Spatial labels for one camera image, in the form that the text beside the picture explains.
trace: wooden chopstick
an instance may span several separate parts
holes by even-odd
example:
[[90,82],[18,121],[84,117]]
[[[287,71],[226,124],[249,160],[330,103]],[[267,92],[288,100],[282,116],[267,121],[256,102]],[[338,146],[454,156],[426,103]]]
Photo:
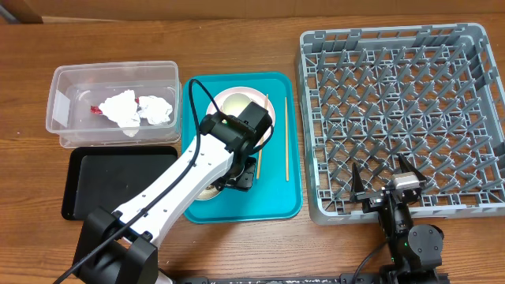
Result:
[[[265,110],[268,110],[267,109],[268,107],[268,94],[267,94],[267,97],[265,99],[265,103],[264,103],[264,106],[263,108]],[[261,142],[260,142],[260,145],[263,144],[263,137],[261,137]],[[256,172],[256,179],[260,179],[260,171],[261,171],[261,157],[262,157],[262,153],[263,153],[263,149],[260,150],[260,154],[258,155],[258,171]]]
[[286,120],[286,181],[290,180],[290,157],[289,157],[289,152],[290,152],[290,144],[288,141],[288,136],[287,136],[287,97],[284,98],[284,118]]

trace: white tissue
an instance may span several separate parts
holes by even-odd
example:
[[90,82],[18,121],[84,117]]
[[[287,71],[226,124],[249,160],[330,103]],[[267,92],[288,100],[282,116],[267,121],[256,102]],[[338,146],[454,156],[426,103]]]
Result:
[[[99,109],[102,114],[111,121],[118,124],[119,127],[139,127],[140,117],[137,113],[138,105],[135,102],[135,92],[127,90],[119,95],[115,95],[100,103]],[[123,130],[127,136],[133,137],[138,130]]]
[[165,99],[153,95],[139,97],[139,107],[138,114],[141,118],[147,118],[150,125],[169,122],[169,115],[173,111],[172,106]]

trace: blue tray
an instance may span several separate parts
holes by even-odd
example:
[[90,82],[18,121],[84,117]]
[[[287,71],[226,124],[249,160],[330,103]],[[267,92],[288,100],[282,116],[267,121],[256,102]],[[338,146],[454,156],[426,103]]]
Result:
[[[195,200],[185,211],[195,223],[240,222],[294,217],[303,203],[297,123],[291,81],[281,73],[243,73],[195,77],[216,96],[232,87],[250,87],[269,94],[276,116],[274,136],[263,149],[261,175],[248,192],[224,189],[210,200]],[[200,86],[193,85],[198,119],[205,115],[210,103]],[[284,98],[287,97],[290,143],[290,180],[286,181]],[[195,136],[193,115],[189,106],[188,84],[184,86],[182,111],[182,150]]]

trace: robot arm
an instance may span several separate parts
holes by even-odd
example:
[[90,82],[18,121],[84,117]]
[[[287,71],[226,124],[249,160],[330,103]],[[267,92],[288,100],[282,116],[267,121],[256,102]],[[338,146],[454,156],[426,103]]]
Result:
[[364,213],[378,213],[394,262],[381,267],[381,283],[447,284],[448,278],[436,272],[442,265],[442,230],[433,225],[415,226],[408,207],[420,198],[426,177],[403,155],[398,156],[398,161],[401,173],[393,175],[392,183],[369,193],[353,164],[350,201],[361,202]]
[[[74,256],[74,263],[82,264],[69,271],[91,284],[171,284],[158,269],[158,247],[168,230],[210,184],[227,188],[237,185],[240,190],[250,187],[252,178],[243,178],[249,183],[236,181],[250,174],[244,167],[250,168],[254,158],[249,156],[269,141],[256,146],[271,123],[267,110],[255,103],[238,118],[221,112],[207,115],[197,131],[201,133],[200,149],[193,167],[189,168],[189,163],[196,154],[196,137],[176,163],[141,194],[112,213],[102,208],[93,211],[84,221]],[[171,185],[175,186],[166,192]],[[115,240],[122,237],[131,245],[125,248],[110,241],[112,236]]]
[[[148,232],[151,243],[159,248],[168,230],[175,221],[188,208],[188,206],[212,182],[224,176],[231,168],[234,153],[225,149],[225,144],[207,135],[201,136],[200,154],[195,166],[186,176],[167,193],[151,210],[147,216],[135,222],[131,229],[141,235]],[[184,154],[163,173],[158,179],[147,187],[142,193],[120,205],[115,211],[123,214],[119,218],[122,223],[127,223],[142,208],[146,207],[155,197],[178,177],[192,158],[196,147],[196,139],[189,145]]]

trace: gray dish rack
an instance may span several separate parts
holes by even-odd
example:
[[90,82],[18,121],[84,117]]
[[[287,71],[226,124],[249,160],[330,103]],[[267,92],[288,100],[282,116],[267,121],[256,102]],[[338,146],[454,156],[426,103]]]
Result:
[[376,222],[349,202],[351,166],[377,190],[398,153],[428,178],[413,217],[505,215],[505,92],[482,26],[309,31],[296,67],[315,223]]

